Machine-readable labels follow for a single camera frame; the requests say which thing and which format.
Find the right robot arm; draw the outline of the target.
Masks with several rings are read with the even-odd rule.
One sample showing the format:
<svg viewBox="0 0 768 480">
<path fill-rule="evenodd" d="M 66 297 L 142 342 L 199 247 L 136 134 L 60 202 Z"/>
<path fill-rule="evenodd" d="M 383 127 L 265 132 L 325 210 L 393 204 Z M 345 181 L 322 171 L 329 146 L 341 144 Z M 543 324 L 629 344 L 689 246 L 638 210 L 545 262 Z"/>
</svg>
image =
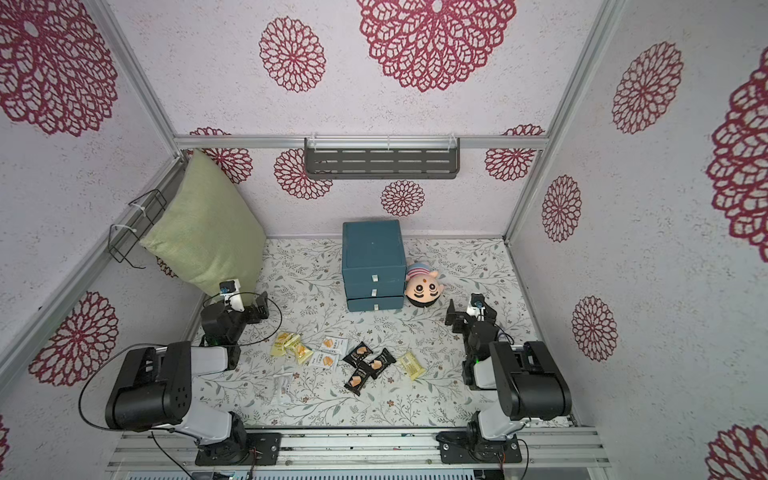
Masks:
<svg viewBox="0 0 768 480">
<path fill-rule="evenodd" d="M 572 410 L 570 389 L 547 346 L 542 341 L 512 343 L 481 294 L 473 294 L 463 311 L 450 303 L 444 323 L 462 336 L 464 384 L 495 393 L 496 401 L 475 412 L 465 430 L 436 435 L 441 462 L 522 462 L 518 432 L 534 419 L 567 417 Z"/>
</svg>

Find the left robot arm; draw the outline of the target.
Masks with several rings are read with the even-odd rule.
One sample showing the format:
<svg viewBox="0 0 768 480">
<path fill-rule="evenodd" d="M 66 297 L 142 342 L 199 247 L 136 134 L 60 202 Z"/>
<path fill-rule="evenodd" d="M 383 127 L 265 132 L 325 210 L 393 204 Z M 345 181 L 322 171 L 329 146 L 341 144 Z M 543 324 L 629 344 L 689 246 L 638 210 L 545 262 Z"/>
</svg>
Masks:
<svg viewBox="0 0 768 480">
<path fill-rule="evenodd" d="M 282 435 L 247 431 L 233 411 L 217 410 L 192 391 L 195 377 L 233 371 L 239 362 L 244 327 L 269 318 L 275 302 L 263 292 L 248 306 L 244 295 L 220 293 L 219 301 L 201 312 L 204 341 L 131 347 L 106 402 L 110 430 L 166 431 L 190 438 L 197 447 L 197 466 L 273 466 Z"/>
</svg>

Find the teal drawer cabinet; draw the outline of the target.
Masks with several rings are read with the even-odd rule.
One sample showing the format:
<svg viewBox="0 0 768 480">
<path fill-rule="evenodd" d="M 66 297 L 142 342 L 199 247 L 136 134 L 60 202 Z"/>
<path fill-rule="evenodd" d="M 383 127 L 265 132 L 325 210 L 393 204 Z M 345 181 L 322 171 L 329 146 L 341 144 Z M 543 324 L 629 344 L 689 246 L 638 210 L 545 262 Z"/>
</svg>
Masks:
<svg viewBox="0 0 768 480">
<path fill-rule="evenodd" d="M 345 222 L 341 271 L 350 312 L 400 310 L 406 256 L 399 221 Z"/>
</svg>

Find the black cookie packet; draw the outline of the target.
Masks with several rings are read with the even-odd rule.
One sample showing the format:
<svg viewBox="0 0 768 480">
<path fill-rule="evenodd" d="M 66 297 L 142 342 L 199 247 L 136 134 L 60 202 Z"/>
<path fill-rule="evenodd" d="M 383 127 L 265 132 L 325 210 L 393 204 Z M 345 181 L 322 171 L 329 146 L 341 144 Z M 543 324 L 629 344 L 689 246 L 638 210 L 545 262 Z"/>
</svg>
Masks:
<svg viewBox="0 0 768 480">
<path fill-rule="evenodd" d="M 357 368 L 372 353 L 373 350 L 366 343 L 360 342 L 343 357 L 343 361 L 351 367 Z"/>
<path fill-rule="evenodd" d="M 356 396 L 361 394 L 361 390 L 371 377 L 371 373 L 366 368 L 356 368 L 349 379 L 345 382 L 344 388 Z"/>
<path fill-rule="evenodd" d="M 377 379 L 389 366 L 396 362 L 397 360 L 393 354 L 387 348 L 383 348 L 373 360 L 365 364 L 366 371 L 371 378 Z"/>
</svg>

